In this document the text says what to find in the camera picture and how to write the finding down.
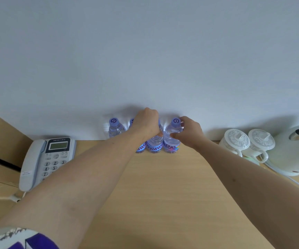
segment plastic bottle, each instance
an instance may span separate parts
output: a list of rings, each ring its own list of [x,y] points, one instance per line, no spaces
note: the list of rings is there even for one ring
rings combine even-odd
[[[126,131],[125,127],[119,123],[117,118],[111,118],[109,120],[109,125],[109,138],[112,138]]]
[[[130,129],[130,127],[131,127],[132,124],[133,124],[133,120],[134,120],[134,118],[132,118],[132,119],[130,120],[130,126],[129,126],[129,129]],[[144,143],[137,149],[136,153],[139,154],[139,153],[144,152],[144,151],[145,151],[145,148],[146,148],[146,142],[144,142]]]
[[[181,143],[179,140],[170,137],[171,133],[180,133],[183,131],[181,127],[181,120],[179,118],[173,118],[171,123],[166,127],[163,135],[163,146],[164,151],[168,153],[175,153],[179,144]]]
[[[163,126],[160,124],[159,120],[159,128],[163,133]],[[163,146],[163,137],[161,136],[154,136],[147,141],[147,148],[151,153],[158,153],[161,151]]]

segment electric kettle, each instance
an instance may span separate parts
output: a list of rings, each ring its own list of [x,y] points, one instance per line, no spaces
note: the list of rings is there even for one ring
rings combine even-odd
[[[274,139],[276,147],[268,151],[269,159],[265,164],[296,182],[290,176],[299,175],[299,126],[278,134]]]

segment telephone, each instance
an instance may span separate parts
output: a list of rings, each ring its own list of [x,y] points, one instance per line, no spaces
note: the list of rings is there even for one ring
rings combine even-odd
[[[19,189],[30,191],[59,167],[72,160],[76,141],[69,137],[32,142],[20,172]]]

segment purple bottle cap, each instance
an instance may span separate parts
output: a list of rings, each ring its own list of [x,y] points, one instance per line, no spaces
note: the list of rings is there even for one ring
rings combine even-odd
[[[119,121],[118,121],[117,118],[111,118],[111,119],[109,120],[109,125],[110,125],[111,127],[117,127],[118,124],[119,124]]]
[[[130,120],[130,126],[132,126],[132,124],[133,124],[133,120],[134,120],[135,118],[132,118],[131,120]]]
[[[179,118],[173,118],[171,120],[172,127],[180,127],[181,126],[181,120]]]

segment ceramic cup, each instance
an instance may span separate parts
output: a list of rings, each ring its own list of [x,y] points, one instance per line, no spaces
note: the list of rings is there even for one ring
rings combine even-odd
[[[244,132],[238,129],[229,129],[225,132],[219,145],[232,153],[243,157],[241,151],[250,146],[250,139]]]
[[[253,158],[259,163],[264,163],[268,160],[267,150],[273,149],[275,147],[275,140],[270,133],[261,129],[252,129],[249,132],[249,138],[251,141],[250,146],[242,151],[242,154]],[[263,154],[263,159],[260,161],[256,158],[257,156]]]

